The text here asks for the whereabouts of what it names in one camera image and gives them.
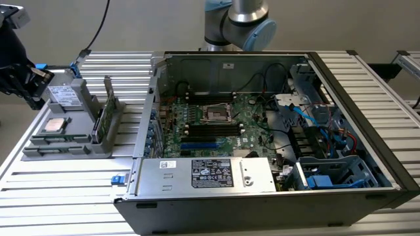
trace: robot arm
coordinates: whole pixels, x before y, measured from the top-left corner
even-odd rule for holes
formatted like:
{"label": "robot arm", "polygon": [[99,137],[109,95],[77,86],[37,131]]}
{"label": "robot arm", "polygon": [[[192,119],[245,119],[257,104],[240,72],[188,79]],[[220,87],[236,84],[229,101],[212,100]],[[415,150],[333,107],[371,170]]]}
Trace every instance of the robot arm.
{"label": "robot arm", "polygon": [[33,110],[41,109],[41,94],[53,74],[37,69],[27,58],[25,48],[13,29],[29,21],[20,6],[0,5],[0,91],[23,97]]}
{"label": "robot arm", "polygon": [[265,0],[207,0],[203,51],[261,51],[269,44],[276,22],[268,18]]}

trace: sticker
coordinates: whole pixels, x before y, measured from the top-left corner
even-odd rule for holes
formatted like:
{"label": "sticker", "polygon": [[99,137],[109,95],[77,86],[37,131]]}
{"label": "sticker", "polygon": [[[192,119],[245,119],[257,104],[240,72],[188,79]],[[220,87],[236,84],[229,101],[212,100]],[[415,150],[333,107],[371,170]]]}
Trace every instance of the sticker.
{"label": "sticker", "polygon": [[193,188],[233,187],[231,159],[192,160],[191,167]]}
{"label": "sticker", "polygon": [[176,168],[176,161],[161,161],[159,168],[160,169]]}
{"label": "sticker", "polygon": [[224,63],[223,64],[223,69],[233,69],[235,68],[235,64],[233,63]]}
{"label": "sticker", "polygon": [[80,106],[77,95],[69,86],[49,86],[51,94],[63,107]]}

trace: white wall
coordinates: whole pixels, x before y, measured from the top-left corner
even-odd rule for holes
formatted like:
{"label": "white wall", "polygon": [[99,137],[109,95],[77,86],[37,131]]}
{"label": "white wall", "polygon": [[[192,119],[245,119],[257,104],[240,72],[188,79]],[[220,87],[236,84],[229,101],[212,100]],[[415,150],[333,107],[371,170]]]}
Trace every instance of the white wall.
{"label": "white wall", "polygon": [[[420,0],[267,0],[277,21],[272,50],[355,49],[368,62],[389,62],[396,50],[420,50]],[[25,6],[19,30],[35,62],[68,64],[89,43],[105,0],[3,0]],[[95,51],[196,50],[204,37],[204,0],[112,0]],[[409,98],[420,84],[404,79]]]}

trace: blue latch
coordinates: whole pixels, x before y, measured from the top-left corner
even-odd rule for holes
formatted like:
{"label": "blue latch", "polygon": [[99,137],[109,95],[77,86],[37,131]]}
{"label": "blue latch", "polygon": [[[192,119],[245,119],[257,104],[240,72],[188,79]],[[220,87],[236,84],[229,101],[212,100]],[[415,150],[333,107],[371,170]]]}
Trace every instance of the blue latch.
{"label": "blue latch", "polygon": [[308,187],[311,189],[337,189],[337,188],[363,188],[364,179],[355,181],[351,184],[333,184],[329,176],[311,176],[307,178]]}
{"label": "blue latch", "polygon": [[71,69],[73,71],[75,77],[77,79],[81,79],[81,74],[80,74],[80,71],[79,71],[79,67],[77,67],[77,65],[73,62],[71,63]]}
{"label": "blue latch", "polygon": [[45,63],[35,64],[35,68],[39,70],[47,69],[48,65]]}
{"label": "blue latch", "polygon": [[127,177],[127,175],[113,176],[111,179],[111,185],[124,185],[125,184],[125,177]]}

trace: black wire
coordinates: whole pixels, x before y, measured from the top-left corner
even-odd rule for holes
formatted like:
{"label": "black wire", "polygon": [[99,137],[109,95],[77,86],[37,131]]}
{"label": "black wire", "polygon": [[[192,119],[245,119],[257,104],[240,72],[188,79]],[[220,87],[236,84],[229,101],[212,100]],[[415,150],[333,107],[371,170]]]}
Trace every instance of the black wire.
{"label": "black wire", "polygon": [[251,77],[251,79],[248,80],[248,82],[244,84],[244,86],[241,86],[241,87],[236,90],[236,92],[240,92],[240,91],[248,86],[248,84],[252,82],[252,80],[255,79],[255,77],[256,77],[257,75],[260,75],[260,76],[264,78],[263,73],[261,73],[261,72],[256,72],[256,73],[252,75],[252,77]]}
{"label": "black wire", "polygon": [[264,145],[264,147],[265,147],[268,150],[279,150],[279,149],[283,149],[283,148],[285,148],[285,147],[288,147],[288,146],[292,146],[292,144],[284,145],[283,147],[279,147],[279,148],[269,148],[269,147],[267,146],[267,144]]}
{"label": "black wire", "polygon": [[268,67],[267,67],[267,69],[265,69],[265,72],[264,72],[264,90],[267,90],[267,74],[268,74],[268,70],[269,70],[269,68],[271,68],[272,66],[275,66],[275,65],[279,65],[279,66],[283,67],[283,69],[284,69],[284,74],[285,74],[285,75],[284,75],[284,77],[285,77],[285,83],[287,83],[288,70],[287,70],[285,66],[284,66],[280,62],[272,63],[272,64],[268,65]]}
{"label": "black wire", "polygon": [[100,33],[100,30],[103,29],[104,22],[105,22],[105,18],[107,18],[107,14],[108,14],[109,2],[111,2],[111,0],[107,1],[107,7],[105,7],[104,16],[103,16],[103,21],[100,22],[100,26],[99,26],[99,29],[97,29],[97,31],[96,31],[95,37],[93,37],[93,39],[92,39],[89,45],[85,47],[84,50],[88,50],[88,49],[89,49],[89,47],[92,46],[92,44],[93,44],[93,42],[95,42],[95,40],[96,40],[96,38],[97,38],[97,35],[99,35],[99,33]]}
{"label": "black wire", "polygon": [[235,119],[236,118],[236,116],[239,116],[239,114],[240,114],[241,112],[237,112],[236,113],[236,115],[235,116],[232,116],[232,119]]}
{"label": "black wire", "polygon": [[[252,117],[255,116],[256,111],[257,111],[257,109],[259,109],[260,105],[261,105],[261,104],[259,104],[259,105],[257,105],[257,107],[255,108],[255,111],[253,111]],[[263,127],[263,126],[257,123],[257,121],[256,121],[256,120],[253,120],[253,121],[255,121],[255,124],[257,125],[257,127],[260,127],[261,129],[264,129],[264,130],[267,130],[267,131],[279,131],[279,132],[281,132],[281,133],[284,133],[284,134],[288,134],[288,133],[287,133],[287,131],[283,131],[283,130],[280,130],[280,129],[271,129],[271,128],[265,128],[265,127]]]}
{"label": "black wire", "polygon": [[416,104],[413,105],[413,109],[416,109],[416,107],[419,106],[419,104],[420,104],[420,96],[419,96],[419,99],[417,99]]}

